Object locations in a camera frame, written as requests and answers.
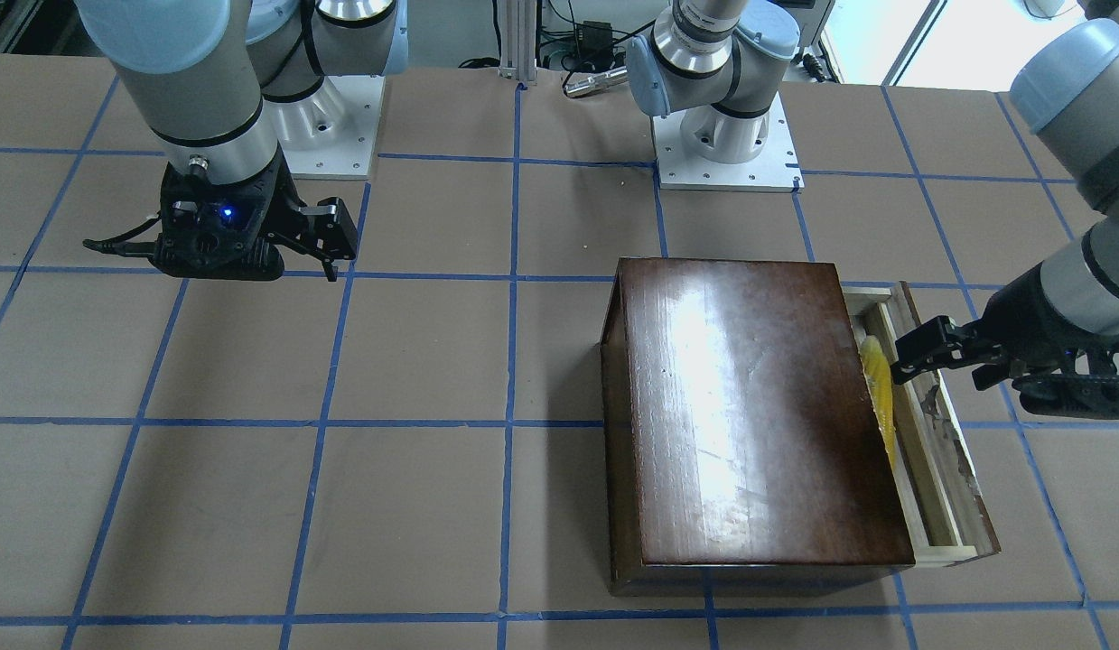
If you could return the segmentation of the light wooden drawer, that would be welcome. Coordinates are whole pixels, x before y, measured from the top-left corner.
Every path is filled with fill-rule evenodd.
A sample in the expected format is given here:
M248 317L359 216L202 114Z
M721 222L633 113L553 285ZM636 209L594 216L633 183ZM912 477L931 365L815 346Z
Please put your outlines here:
M873 336L886 361L897 359L901 336L919 315L905 283L885 288L844 285L857 340ZM927 373L893 388L893 475L916 567L942 568L1002 552L971 454L943 377Z

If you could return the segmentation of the yellow corn cob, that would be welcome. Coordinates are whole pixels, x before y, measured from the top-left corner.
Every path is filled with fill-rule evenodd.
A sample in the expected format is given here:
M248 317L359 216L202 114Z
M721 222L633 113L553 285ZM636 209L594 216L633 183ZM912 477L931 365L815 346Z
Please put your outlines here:
M882 444L888 456L890 469L895 469L895 403L893 379L888 357L886 357L880 339L865 336L859 346L862 369L872 397L874 416L876 416Z

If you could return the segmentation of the silver cylinder tool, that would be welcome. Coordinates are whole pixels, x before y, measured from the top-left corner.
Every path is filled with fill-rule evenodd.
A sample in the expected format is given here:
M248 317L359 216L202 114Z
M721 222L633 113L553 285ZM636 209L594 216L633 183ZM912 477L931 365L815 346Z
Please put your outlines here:
M598 92L613 88L626 82L628 82L628 70L626 69L602 70L589 75L584 79L565 82L562 91L567 98L587 98Z

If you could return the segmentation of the dark wooden drawer cabinet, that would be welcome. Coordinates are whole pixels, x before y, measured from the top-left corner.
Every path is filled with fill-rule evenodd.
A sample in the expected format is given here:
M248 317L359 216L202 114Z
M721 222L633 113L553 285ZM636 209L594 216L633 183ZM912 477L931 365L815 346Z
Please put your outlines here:
M600 352L613 595L820 596L914 564L835 265L620 260Z

